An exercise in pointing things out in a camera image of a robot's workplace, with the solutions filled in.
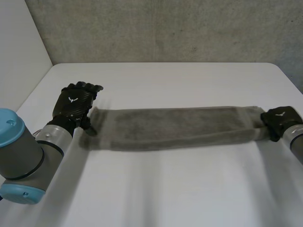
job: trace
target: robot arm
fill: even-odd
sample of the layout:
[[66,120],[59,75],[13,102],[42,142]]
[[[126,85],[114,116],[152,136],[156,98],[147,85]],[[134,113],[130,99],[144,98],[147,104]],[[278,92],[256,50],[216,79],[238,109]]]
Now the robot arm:
[[62,89],[53,119],[36,139],[17,114],[0,109],[0,174],[6,179],[0,195],[22,204],[38,203],[66,153],[77,127],[91,136],[96,131],[87,117],[98,85],[78,82]]
[[270,109],[261,114],[263,123],[267,126],[270,140],[282,141],[303,164],[303,121],[291,106]]

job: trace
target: blue joint cap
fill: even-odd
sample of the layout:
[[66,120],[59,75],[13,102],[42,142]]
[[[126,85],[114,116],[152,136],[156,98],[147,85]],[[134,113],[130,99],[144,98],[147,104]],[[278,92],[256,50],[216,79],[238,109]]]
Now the blue joint cap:
[[0,108],[0,148],[19,139],[24,129],[23,120],[14,111]]
[[4,183],[0,189],[2,198],[20,204],[37,204],[44,194],[41,189],[12,183]]

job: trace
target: table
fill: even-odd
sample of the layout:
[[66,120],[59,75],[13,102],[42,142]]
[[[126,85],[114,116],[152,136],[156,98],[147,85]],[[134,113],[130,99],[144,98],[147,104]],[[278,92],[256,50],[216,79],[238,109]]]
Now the table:
[[[293,106],[303,96],[268,63],[73,63],[53,66],[18,110],[31,132],[63,87],[104,90],[98,108]],[[76,130],[43,200],[0,202],[2,227],[302,226],[303,168],[280,142],[154,152],[86,151]]]

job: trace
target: gray wall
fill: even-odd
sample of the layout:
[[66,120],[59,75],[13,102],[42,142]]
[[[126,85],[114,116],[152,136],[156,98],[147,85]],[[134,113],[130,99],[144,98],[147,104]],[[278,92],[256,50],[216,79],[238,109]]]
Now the gray wall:
[[53,64],[271,62],[303,91],[303,0],[26,0]]

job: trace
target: gray towel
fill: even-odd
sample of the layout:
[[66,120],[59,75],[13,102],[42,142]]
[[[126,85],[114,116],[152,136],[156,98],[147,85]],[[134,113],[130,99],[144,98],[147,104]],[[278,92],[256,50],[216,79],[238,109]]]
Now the gray towel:
[[98,136],[82,135],[90,149],[146,151],[245,143],[268,137],[260,114],[249,107],[101,110],[94,108],[91,123]]

